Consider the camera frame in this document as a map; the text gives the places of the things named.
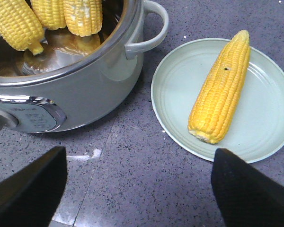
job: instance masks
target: countertop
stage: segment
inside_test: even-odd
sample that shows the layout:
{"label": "countertop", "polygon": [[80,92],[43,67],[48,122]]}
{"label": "countertop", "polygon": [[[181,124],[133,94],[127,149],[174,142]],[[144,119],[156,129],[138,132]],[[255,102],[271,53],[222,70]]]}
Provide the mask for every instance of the countertop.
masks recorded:
{"label": "countertop", "polygon": [[[51,226],[225,226],[210,183],[213,164],[164,132],[151,104],[152,76],[179,45],[201,38],[230,39],[241,29],[249,31],[251,46],[284,71],[284,0],[155,2],[169,14],[169,32],[145,53],[135,87],[114,111],[71,131],[0,131],[0,181],[52,147],[66,147],[68,181]],[[161,19],[149,14],[144,39],[161,26]],[[284,186],[284,146],[251,165]]]}

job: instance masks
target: plate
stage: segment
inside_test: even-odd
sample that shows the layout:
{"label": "plate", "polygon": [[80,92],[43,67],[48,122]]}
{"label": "plate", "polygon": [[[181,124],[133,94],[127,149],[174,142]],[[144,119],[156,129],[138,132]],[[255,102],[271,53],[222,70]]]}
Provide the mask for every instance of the plate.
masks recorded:
{"label": "plate", "polygon": [[208,144],[187,129],[203,82],[227,42],[227,39],[199,39],[170,52],[154,73],[152,106],[166,133],[192,154],[213,161],[217,148],[227,148],[247,163],[253,163],[284,145],[284,72],[255,48],[251,48],[241,98],[224,139]]}

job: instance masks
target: yellow corn cob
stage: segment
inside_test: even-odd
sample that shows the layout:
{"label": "yellow corn cob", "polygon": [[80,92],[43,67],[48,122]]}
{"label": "yellow corn cob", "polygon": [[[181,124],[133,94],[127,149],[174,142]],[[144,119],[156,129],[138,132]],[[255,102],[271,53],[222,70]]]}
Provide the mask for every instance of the yellow corn cob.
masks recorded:
{"label": "yellow corn cob", "polygon": [[63,0],[31,0],[32,8],[41,24],[49,30],[66,27]]}
{"label": "yellow corn cob", "polygon": [[102,27],[101,0],[63,0],[66,25],[79,36],[96,34]]}
{"label": "yellow corn cob", "polygon": [[25,0],[0,0],[0,35],[17,51],[43,51],[44,30]]}
{"label": "yellow corn cob", "polygon": [[226,135],[249,65],[249,33],[239,31],[213,64],[188,119],[197,138],[217,143]]}

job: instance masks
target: cooker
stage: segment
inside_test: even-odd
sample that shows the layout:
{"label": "cooker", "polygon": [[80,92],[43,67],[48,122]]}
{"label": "cooker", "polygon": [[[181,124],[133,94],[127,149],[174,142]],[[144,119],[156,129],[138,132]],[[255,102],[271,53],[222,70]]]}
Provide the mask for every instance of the cooker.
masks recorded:
{"label": "cooker", "polygon": [[[0,130],[78,128],[105,116],[127,97],[142,70],[143,53],[167,34],[168,14],[150,0],[102,3],[103,27],[96,37],[100,43],[92,53],[77,51],[65,29],[46,31],[45,51],[36,58],[13,50],[0,37]],[[161,17],[163,26],[144,41],[144,19],[150,12]]]}

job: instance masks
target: pot handle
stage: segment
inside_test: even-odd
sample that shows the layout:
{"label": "pot handle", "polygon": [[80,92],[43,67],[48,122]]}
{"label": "pot handle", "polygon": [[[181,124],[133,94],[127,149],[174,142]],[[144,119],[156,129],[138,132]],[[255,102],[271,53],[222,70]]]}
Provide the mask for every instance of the pot handle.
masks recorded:
{"label": "pot handle", "polygon": [[[167,11],[160,4],[150,0],[143,0],[142,5],[144,6],[144,10],[142,9],[137,27],[135,28],[128,42],[125,44],[125,54],[128,60],[133,59],[139,53],[146,52],[155,48],[164,40],[167,34],[167,28],[169,25],[169,16],[167,14]],[[157,34],[154,38],[144,42],[134,43],[134,41],[137,40],[142,34],[144,18],[149,13],[156,13],[162,18],[163,28],[160,33]]]}

